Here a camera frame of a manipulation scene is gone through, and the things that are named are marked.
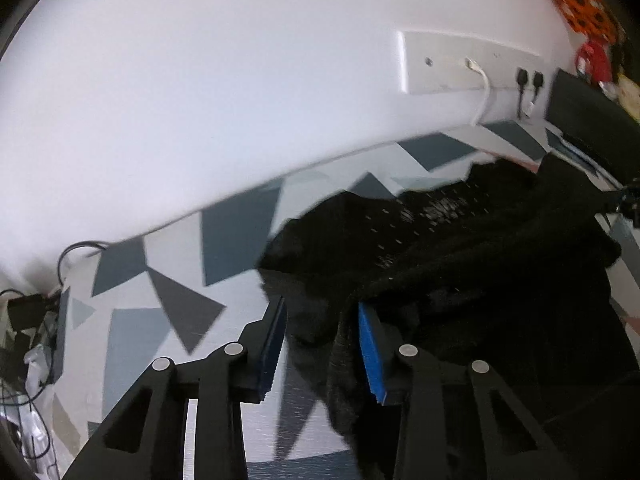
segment black sweater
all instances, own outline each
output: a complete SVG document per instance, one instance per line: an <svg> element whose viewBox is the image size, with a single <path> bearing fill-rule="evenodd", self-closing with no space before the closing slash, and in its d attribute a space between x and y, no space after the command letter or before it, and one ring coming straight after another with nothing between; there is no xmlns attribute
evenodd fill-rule
<svg viewBox="0 0 640 480"><path fill-rule="evenodd" d="M465 182L396 200L340 193L272 240L260 272L267 294L286 298L290 358L366 476L390 478L399 412L379 407L369 392L358 343L361 300L441 360L490 362L580 478L610 478L598 475L619 466L622 444L609 443L617 437L587 439L580 416L565 422L638 371L609 306L605 268L620 248L594 220L599 197L584 174L552 155L537 175L499 160L474 166ZM458 457L452 478L482 478L470 400L446 397L447 440ZM601 451L584 452L603 438Z"/></svg>

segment white cable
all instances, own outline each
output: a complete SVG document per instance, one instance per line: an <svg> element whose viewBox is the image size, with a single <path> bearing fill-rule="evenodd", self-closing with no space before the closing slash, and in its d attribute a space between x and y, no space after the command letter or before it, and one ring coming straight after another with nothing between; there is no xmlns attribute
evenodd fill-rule
<svg viewBox="0 0 640 480"><path fill-rule="evenodd" d="M491 94L491 83L489 82L489 78L486 75L486 72L482 70L482 67L478 65L473 59L465 58L465 65L469 70L473 70L477 74L482 76L482 81L484 82L484 95L482 96L482 102L478 107L478 111L476 112L473 120L471 121L471 126L478 126L478 122L482 119L482 116L486 112L486 106L489 102L489 95Z"/></svg>
<svg viewBox="0 0 640 480"><path fill-rule="evenodd" d="M589 164L595 170L596 174L599 173L604 178L604 180L608 181L615 189L623 189L624 186L622 185L622 183L612 174L610 174L609 171L605 170L601 165L593 160L589 155L576 148L567 140L564 140L561 136L558 136L558 140L560 140L560 144L562 144L566 149Z"/></svg>

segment table surface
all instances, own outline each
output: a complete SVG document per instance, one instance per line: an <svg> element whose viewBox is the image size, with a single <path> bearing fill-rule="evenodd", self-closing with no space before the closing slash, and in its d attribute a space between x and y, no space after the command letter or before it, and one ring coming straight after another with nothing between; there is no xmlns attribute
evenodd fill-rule
<svg viewBox="0 0 640 480"><path fill-rule="evenodd" d="M345 189L377 198L433 189L464 179L471 164L489 162L494 155L534 169L550 150L552 134L546 128L513 121L465 126L351 153L79 262L62 297L62 376L42 399L61 473L153 359L204 358L262 317L267 299L253 267L287 219ZM638 353L640 237L627 222L612 220L610 234L623 245L623 257L608 271L612 306ZM193 477L196 407L192 401L185 478ZM252 479L358 477L324 405L287 362L286 343L271 393L260 405L242 406L242 425Z"/></svg>

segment wall plate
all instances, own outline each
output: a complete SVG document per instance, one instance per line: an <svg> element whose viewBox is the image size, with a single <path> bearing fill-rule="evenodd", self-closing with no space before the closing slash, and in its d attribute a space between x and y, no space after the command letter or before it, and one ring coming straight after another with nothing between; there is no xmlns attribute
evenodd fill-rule
<svg viewBox="0 0 640 480"><path fill-rule="evenodd" d="M537 54L471 36L446 32L400 32L402 91L428 94L482 88L482 77L465 66L465 57L479 63L492 88L517 88L516 71L550 75Z"/></svg>

